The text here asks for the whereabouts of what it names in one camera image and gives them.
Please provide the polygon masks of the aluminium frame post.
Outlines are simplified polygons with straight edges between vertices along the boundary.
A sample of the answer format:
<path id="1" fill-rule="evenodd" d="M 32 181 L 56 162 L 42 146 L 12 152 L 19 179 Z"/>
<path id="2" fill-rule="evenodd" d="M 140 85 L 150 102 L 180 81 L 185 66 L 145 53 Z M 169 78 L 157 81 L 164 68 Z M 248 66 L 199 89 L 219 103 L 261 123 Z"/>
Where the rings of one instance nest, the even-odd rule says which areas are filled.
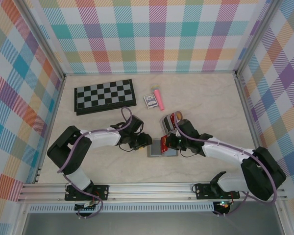
<path id="1" fill-rule="evenodd" d="M 22 11 L 56 73 L 66 78 L 66 59 L 39 0 L 14 0 Z"/>
<path id="2" fill-rule="evenodd" d="M 283 0 L 271 0 L 267 10 L 264 12 L 263 18 L 258 23 L 257 27 L 254 30 L 254 35 L 250 40 L 248 47 L 246 48 L 244 54 L 242 55 L 241 60 L 239 60 L 239 64 L 237 68 L 234 69 L 235 78 L 239 79 L 243 73 L 243 70 L 248 65 L 253 53 L 255 52 L 259 42 L 264 36 L 267 28 L 269 27 L 276 11 L 279 9 Z"/>

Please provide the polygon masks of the pink toy microphone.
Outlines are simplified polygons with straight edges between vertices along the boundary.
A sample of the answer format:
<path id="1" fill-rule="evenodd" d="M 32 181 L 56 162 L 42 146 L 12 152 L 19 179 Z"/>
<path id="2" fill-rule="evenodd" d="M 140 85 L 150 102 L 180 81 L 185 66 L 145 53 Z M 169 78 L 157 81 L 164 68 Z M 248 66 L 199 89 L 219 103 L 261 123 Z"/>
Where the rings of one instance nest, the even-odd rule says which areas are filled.
<path id="1" fill-rule="evenodd" d="M 154 84 L 151 86 L 151 91 L 152 93 L 154 94 L 157 102 L 158 102 L 158 106 L 160 108 L 161 111 L 163 111 L 165 108 L 164 108 L 164 104 L 163 104 L 163 101 L 162 101 L 162 98 L 161 98 L 161 94 L 160 94 L 160 90 L 159 90 L 159 86 Z"/>

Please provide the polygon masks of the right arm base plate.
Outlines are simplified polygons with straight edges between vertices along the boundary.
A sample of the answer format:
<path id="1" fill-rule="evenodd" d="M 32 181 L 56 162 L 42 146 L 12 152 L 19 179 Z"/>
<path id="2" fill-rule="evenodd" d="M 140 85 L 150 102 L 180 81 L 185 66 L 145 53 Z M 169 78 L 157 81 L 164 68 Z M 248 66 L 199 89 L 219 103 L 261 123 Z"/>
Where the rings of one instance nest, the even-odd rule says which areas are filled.
<path id="1" fill-rule="evenodd" d="M 192 187 L 193 192 L 196 194 L 197 200 L 199 199 L 239 199 L 240 193 L 238 191 L 223 191 L 218 184 L 194 184 Z"/>

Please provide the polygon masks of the blue playing card box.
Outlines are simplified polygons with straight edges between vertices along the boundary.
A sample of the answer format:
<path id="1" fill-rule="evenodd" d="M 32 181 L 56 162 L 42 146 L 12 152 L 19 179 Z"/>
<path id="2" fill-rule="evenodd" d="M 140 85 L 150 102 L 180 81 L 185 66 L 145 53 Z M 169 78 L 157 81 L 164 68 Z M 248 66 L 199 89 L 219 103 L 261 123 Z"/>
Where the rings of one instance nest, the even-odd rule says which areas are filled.
<path id="1" fill-rule="evenodd" d="M 144 101 L 148 109 L 158 107 L 158 102 L 154 94 L 145 95 Z"/>

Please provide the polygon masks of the grey card holder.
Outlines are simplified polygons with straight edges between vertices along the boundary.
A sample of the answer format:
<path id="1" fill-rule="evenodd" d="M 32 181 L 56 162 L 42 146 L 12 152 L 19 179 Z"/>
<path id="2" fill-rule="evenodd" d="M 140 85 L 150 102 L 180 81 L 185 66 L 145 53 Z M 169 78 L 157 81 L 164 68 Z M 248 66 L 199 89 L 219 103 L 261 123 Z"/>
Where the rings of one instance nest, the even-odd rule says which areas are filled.
<path id="1" fill-rule="evenodd" d="M 178 151 L 169 148 L 165 152 L 161 152 L 161 140 L 152 139 L 152 145 L 147 146 L 147 157 L 156 158 L 156 157 L 177 157 Z"/>

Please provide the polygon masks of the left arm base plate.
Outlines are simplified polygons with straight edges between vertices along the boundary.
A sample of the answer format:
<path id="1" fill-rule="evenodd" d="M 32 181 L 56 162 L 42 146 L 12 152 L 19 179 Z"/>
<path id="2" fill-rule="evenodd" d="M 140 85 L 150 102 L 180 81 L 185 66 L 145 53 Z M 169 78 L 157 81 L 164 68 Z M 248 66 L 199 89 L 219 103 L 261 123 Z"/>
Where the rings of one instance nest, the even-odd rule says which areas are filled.
<path id="1" fill-rule="evenodd" d="M 84 191 L 105 201 L 108 198 L 109 186 L 90 184 L 87 188 L 84 189 Z M 91 201 L 93 199 L 93 197 L 79 192 L 72 185 L 66 186 L 65 192 L 65 201 Z"/>

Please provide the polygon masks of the aluminium frame rail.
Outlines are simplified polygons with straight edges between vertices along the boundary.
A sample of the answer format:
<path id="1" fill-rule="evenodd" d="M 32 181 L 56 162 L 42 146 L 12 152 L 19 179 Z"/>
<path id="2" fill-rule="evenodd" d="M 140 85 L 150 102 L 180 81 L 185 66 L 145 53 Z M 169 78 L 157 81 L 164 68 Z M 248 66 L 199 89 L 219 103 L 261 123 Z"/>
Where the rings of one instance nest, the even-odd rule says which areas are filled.
<path id="1" fill-rule="evenodd" d="M 246 118 L 246 121 L 247 121 L 249 132 L 250 132 L 253 144 L 254 144 L 253 149 L 256 149 L 257 147 L 259 147 L 261 145 L 260 138 L 258 137 L 258 133 L 257 133 L 257 130 L 256 130 L 256 125 L 255 125 L 255 122 L 253 120 L 252 113 L 251 113 L 251 111 L 249 109 L 248 101 L 247 101 L 246 95 L 244 93 L 241 81 L 240 81 L 239 77 L 235 73 L 233 74 L 233 78 L 234 78 L 234 82 L 235 82 L 235 85 L 236 85 L 236 88 L 237 88 L 237 91 L 238 91 L 238 94 L 239 94 L 239 98 L 240 98 L 240 101 L 241 101 L 241 104 L 242 104 L 242 108 L 243 108 L 243 111 L 244 111 L 244 114 L 245 114 L 245 118 Z"/>
<path id="2" fill-rule="evenodd" d="M 34 183 L 38 182 L 38 178 L 39 178 L 39 175 L 40 175 L 39 172 L 42 169 L 43 162 L 44 162 L 45 156 L 47 154 L 49 141 L 50 141 L 50 138 L 51 138 L 52 130 L 53 130 L 53 127 L 54 127 L 54 123 L 55 123 L 57 111 L 58 111 L 58 108 L 59 108 L 59 104 L 60 104 L 60 101 L 61 101 L 61 97 L 62 97 L 62 94 L 63 94 L 63 90 L 64 90 L 64 87 L 65 87 L 65 83 L 66 83 L 66 75 L 63 75 L 61 83 L 60 83 L 59 93 L 58 93 L 56 103 L 54 105 L 54 109 L 53 109 L 53 112 L 52 112 L 50 124 L 49 124 L 48 129 L 47 129 L 46 139 L 45 139 L 45 142 L 44 142 L 44 145 L 43 145 L 42 152 L 41 152 L 41 154 L 40 154 L 40 156 L 38 158 L 38 162 L 37 162 L 37 164 L 36 164 L 36 166 L 34 168 L 34 174 L 33 174 L 33 177 L 31 179 L 31 184 L 34 184 Z"/>
<path id="3" fill-rule="evenodd" d="M 194 182 L 182 183 L 107 183 L 104 203 L 197 202 Z M 25 184 L 19 203 L 69 203 L 66 184 Z"/>

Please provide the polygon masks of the black folding chess board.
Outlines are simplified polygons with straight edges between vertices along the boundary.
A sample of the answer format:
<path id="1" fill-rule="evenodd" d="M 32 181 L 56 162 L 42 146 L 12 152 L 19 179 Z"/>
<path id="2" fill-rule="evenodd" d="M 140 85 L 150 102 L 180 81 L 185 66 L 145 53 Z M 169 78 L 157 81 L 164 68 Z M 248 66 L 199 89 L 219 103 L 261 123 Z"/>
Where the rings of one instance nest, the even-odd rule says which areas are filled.
<path id="1" fill-rule="evenodd" d="M 136 105 L 131 79 L 74 89 L 74 112 L 78 116 Z"/>

